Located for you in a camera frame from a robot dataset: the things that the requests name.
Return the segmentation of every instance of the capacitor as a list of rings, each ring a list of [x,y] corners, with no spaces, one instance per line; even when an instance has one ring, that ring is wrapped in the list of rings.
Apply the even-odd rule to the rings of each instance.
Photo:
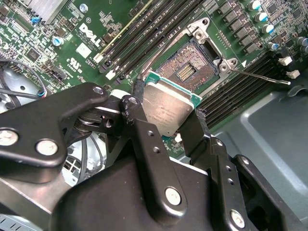
[[[271,51],[276,51],[278,49],[279,45],[277,43],[269,42],[268,43],[268,49]]]
[[[82,13],[86,13],[88,12],[89,8],[86,4],[82,3],[80,6],[79,6],[79,9]]]
[[[258,0],[251,1],[248,4],[248,9],[250,11],[257,11],[261,7],[261,2]]]
[[[301,50],[301,52],[308,54],[308,46],[301,47],[300,50]]]
[[[298,46],[306,47],[308,46],[308,38],[299,37],[296,43],[298,44]]]
[[[53,37],[51,42],[53,46],[60,47],[64,44],[64,39],[62,37]]]
[[[265,12],[259,12],[255,15],[256,22],[265,22],[268,19],[268,15]]]
[[[271,24],[266,24],[262,27],[262,32],[264,34],[270,34],[273,31],[274,31],[274,26]]]

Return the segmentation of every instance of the integrated circuit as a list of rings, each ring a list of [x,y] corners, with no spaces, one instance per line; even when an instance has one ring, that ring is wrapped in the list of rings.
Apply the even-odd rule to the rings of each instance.
[[[269,12],[269,13],[273,13],[273,12],[275,12],[276,10],[277,10],[277,6],[275,5],[275,3],[272,4],[272,5],[270,5],[270,6],[268,7],[268,12]]]
[[[35,62],[40,57],[40,54],[34,48],[31,48],[29,52],[27,53],[27,57],[32,62]]]
[[[300,11],[300,9],[297,9],[296,11],[294,11],[292,13],[292,15],[293,15],[294,18],[298,18],[301,15],[301,13],[302,12]]]
[[[205,52],[203,45],[191,39],[155,72],[185,89],[194,91],[217,75],[218,69]]]

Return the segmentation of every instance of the metal lever arm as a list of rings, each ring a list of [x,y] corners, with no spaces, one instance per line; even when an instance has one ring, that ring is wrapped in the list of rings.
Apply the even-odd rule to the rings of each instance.
[[[107,99],[98,85],[84,83],[1,114],[0,131],[15,132],[17,140],[0,145],[0,175],[32,183],[54,179],[66,159],[66,142],[76,119]],[[55,153],[47,155],[51,147],[46,143],[40,147],[45,155],[40,153],[40,141],[51,141]]]
[[[123,136],[131,138],[151,216],[164,225],[176,224],[186,213],[187,199],[157,127],[148,123],[139,100],[124,96]]]

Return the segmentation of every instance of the screw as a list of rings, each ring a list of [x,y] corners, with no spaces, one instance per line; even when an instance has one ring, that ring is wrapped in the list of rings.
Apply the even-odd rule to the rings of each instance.
[[[131,101],[133,104],[138,104],[137,100],[133,97],[130,97],[128,100]]]
[[[239,227],[239,228],[244,228],[245,227],[245,222],[242,217],[242,215],[236,211],[236,210],[231,210],[230,212],[231,218],[234,221],[234,223]]]
[[[79,9],[82,13],[86,13],[89,10],[88,6],[84,3],[79,6]]]
[[[0,145],[10,146],[18,141],[18,135],[16,132],[11,130],[0,131]]]
[[[222,64],[219,66],[219,69],[222,71],[222,72],[225,72],[227,70],[227,66],[225,64]]]
[[[170,204],[179,205],[181,203],[181,196],[175,189],[167,188],[165,193]]]
[[[36,149],[42,155],[53,155],[58,151],[58,146],[53,141],[43,140],[37,143]]]
[[[216,140],[216,142],[219,146],[223,146],[223,143],[220,140]]]
[[[94,87],[94,88],[93,88],[93,91],[94,91],[95,93],[97,93],[97,94],[100,94],[100,95],[103,95],[103,94],[104,94],[104,91],[103,91],[101,88],[99,88],[99,87]]]
[[[248,161],[245,157],[243,157],[243,156],[242,156],[242,160],[243,160],[243,162],[244,162],[246,165],[249,164],[249,161]]]

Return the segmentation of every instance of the electrolytic capacitor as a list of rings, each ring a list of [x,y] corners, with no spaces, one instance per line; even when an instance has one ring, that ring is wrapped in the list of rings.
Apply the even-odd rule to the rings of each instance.
[[[279,45],[277,43],[269,42],[268,43],[268,49],[271,51],[276,51],[278,49]]]
[[[308,46],[308,38],[299,37],[296,43],[298,44],[298,46],[306,47]]]
[[[301,47],[300,50],[301,50],[301,52],[308,54],[308,46]]]
[[[51,42],[53,46],[60,47],[64,44],[64,39],[62,37],[53,37]]]
[[[268,15],[265,12],[259,12],[255,15],[256,22],[265,22],[268,19]]]
[[[271,24],[266,24],[262,27],[262,32],[264,34],[269,34],[274,31],[274,26]]]
[[[251,1],[248,4],[248,9],[250,11],[257,11],[261,7],[261,2],[259,0]]]

